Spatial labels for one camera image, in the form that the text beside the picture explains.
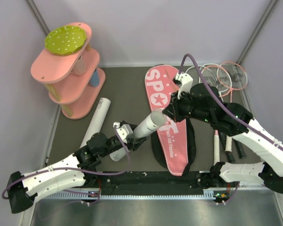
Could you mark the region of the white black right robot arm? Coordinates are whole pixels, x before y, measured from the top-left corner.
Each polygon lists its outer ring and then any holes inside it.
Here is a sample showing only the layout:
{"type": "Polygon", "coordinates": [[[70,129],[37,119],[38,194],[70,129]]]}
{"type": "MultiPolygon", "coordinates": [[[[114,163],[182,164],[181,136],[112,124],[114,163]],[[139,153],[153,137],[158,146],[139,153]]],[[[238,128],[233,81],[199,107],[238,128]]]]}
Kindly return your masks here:
{"type": "Polygon", "coordinates": [[[250,182],[263,184],[283,194],[283,144],[268,133],[244,106],[222,102],[217,88],[200,83],[187,92],[172,93],[169,105],[162,112],[174,122],[192,118],[208,123],[262,159],[262,162],[251,164],[216,163],[210,169],[214,185],[250,182]]]}

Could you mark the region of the clear round tube lid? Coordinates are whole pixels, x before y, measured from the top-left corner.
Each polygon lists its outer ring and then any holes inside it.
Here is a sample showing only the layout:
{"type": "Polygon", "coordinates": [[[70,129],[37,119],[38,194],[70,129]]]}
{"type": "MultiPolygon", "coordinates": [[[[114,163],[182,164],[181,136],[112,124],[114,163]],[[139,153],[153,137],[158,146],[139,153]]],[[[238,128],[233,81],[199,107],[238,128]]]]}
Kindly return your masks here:
{"type": "Polygon", "coordinates": [[[150,119],[158,127],[163,126],[166,121],[167,117],[162,113],[161,109],[155,109],[150,113],[150,119]]]}

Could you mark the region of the pink white badminton racket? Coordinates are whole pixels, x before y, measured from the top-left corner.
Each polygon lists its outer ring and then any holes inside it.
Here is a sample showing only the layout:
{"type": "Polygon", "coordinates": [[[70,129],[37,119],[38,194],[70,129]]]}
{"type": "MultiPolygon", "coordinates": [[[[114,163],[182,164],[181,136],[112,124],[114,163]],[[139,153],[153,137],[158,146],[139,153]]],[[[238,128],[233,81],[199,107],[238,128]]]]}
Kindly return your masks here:
{"type": "MultiPolygon", "coordinates": [[[[219,65],[207,64],[203,66],[202,75],[206,82],[211,86],[217,88],[218,96],[223,101],[232,88],[232,80],[229,73],[219,65]]],[[[214,133],[214,164],[220,162],[220,144],[219,133],[215,130],[214,133]]]]}

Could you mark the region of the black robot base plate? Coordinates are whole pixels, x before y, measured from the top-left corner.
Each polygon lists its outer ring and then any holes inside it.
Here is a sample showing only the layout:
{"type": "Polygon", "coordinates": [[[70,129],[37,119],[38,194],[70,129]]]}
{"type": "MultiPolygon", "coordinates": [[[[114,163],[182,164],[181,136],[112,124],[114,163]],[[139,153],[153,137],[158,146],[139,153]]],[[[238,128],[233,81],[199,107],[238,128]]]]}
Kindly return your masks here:
{"type": "Polygon", "coordinates": [[[166,171],[133,171],[100,176],[99,181],[103,195],[192,195],[203,194],[208,188],[228,187],[223,180],[199,171],[189,171],[180,177],[166,171]]]}

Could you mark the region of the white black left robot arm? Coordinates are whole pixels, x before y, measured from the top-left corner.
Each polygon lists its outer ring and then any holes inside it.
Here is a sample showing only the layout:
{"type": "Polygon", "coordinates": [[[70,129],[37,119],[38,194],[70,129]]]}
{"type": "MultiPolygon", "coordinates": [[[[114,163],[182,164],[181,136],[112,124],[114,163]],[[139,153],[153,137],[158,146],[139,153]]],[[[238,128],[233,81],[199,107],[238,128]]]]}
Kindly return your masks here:
{"type": "Polygon", "coordinates": [[[148,139],[147,135],[139,134],[138,129],[125,121],[116,123],[115,135],[110,138],[101,132],[95,133],[83,147],[59,162],[31,173],[14,172],[2,197],[8,199],[11,212],[16,214],[62,190],[94,186],[100,175],[95,167],[101,163],[101,157],[121,148],[126,153],[135,151],[148,139]]]}

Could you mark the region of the pink sport racket bag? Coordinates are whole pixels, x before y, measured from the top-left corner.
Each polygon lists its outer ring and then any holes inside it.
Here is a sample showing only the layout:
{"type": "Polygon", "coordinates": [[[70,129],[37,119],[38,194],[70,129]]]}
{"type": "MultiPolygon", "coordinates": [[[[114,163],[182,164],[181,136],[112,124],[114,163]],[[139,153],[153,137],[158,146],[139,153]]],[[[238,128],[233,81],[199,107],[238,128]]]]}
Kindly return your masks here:
{"type": "MultiPolygon", "coordinates": [[[[178,70],[170,65],[157,65],[147,71],[145,88],[152,111],[167,107],[171,94],[179,89],[172,81],[177,72],[178,70]]],[[[175,123],[167,118],[166,123],[157,130],[157,135],[166,168],[172,175],[182,176],[188,164],[186,121],[175,123]]]]}

